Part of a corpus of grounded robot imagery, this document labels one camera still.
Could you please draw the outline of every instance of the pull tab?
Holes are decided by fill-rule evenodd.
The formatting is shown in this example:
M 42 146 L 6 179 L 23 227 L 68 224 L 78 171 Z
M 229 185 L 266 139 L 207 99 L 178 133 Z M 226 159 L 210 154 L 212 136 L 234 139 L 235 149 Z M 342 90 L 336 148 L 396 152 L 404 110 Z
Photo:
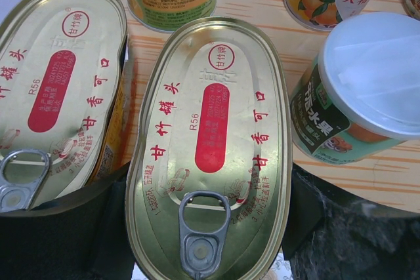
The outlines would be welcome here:
M 12 163 L 18 155 L 23 153 L 37 154 L 41 156 L 44 169 L 41 175 L 33 182 L 27 184 L 13 184 L 5 177 L 7 163 Z M 15 161 L 15 163 L 27 165 L 39 165 L 40 163 L 28 161 Z M 28 209 L 33 197 L 44 181 L 51 166 L 51 158 L 45 152 L 38 149 L 19 149 L 11 151 L 0 161 L 0 212 L 8 212 L 19 209 Z
M 217 231 L 204 233 L 191 230 L 184 221 L 184 210 L 194 197 L 212 197 L 222 202 L 226 220 Z M 194 191 L 185 195 L 179 206 L 179 237 L 181 265 L 184 271 L 195 280 L 214 274 L 222 260 L 222 251 L 230 221 L 228 199 L 213 191 Z

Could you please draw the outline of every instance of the orange striped surface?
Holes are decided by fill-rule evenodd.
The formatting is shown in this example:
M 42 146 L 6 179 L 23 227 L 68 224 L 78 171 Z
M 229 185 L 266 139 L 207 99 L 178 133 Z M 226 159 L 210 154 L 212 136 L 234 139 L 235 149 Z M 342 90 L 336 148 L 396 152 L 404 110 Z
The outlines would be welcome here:
M 124 162 L 134 150 L 138 112 L 146 84 L 167 34 L 139 24 L 127 10 L 130 45 L 135 57 L 136 98 L 133 106 L 131 136 Z M 370 0 L 364 12 L 403 13 L 402 0 Z M 267 33 L 283 62 L 289 91 L 296 85 L 326 38 L 326 33 L 308 30 L 286 12 L 283 0 L 218 0 L 216 15 L 246 20 Z M 356 195 L 392 207 L 420 212 L 420 142 L 406 142 L 396 148 L 350 165 L 334 167 L 309 159 L 293 149 L 296 163 L 306 170 Z

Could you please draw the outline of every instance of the black holder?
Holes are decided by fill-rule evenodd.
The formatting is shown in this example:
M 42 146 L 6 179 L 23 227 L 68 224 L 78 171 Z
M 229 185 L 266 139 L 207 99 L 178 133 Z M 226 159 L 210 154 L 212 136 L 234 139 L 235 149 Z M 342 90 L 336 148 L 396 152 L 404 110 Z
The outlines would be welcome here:
M 0 215 L 0 279 L 130 280 L 128 168 L 32 210 Z
M 365 200 L 294 165 L 282 248 L 295 280 L 420 279 L 420 215 Z

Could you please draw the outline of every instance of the can lid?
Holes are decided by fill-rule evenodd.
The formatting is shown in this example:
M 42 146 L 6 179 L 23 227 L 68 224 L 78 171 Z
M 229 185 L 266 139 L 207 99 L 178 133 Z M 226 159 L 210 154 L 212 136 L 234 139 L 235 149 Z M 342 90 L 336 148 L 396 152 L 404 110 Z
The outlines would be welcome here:
M 390 12 L 349 18 L 329 34 L 318 64 L 349 119 L 393 139 L 420 137 L 420 21 Z

